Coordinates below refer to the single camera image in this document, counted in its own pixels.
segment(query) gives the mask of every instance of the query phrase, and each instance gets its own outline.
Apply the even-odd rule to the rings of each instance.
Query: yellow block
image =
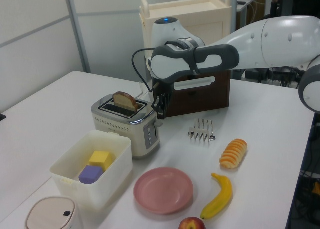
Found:
[[[101,167],[103,172],[105,172],[114,161],[115,156],[111,152],[96,150],[89,160],[89,165]]]

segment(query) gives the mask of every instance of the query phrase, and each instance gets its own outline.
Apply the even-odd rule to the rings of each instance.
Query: banana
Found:
[[[211,219],[216,216],[228,205],[233,197],[232,184],[228,177],[215,173],[212,173],[211,176],[218,181],[221,191],[215,199],[203,208],[200,215],[201,219]]]

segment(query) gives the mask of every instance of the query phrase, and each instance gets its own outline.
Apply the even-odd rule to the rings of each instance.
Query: white wall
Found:
[[[147,0],[149,4],[178,0]],[[133,69],[133,53],[144,48],[139,17],[141,0],[73,0],[72,9],[85,53],[93,74],[140,81]],[[136,66],[145,76],[144,53]]]
[[[0,0],[0,113],[82,70],[66,0]]]

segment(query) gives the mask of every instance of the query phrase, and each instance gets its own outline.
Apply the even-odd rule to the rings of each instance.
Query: apple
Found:
[[[179,229],[206,229],[206,226],[198,217],[187,217],[180,222]]]

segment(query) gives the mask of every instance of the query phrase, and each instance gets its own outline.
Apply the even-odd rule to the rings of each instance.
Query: purple block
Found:
[[[79,176],[79,180],[83,184],[92,184],[98,181],[104,171],[100,166],[87,165]]]

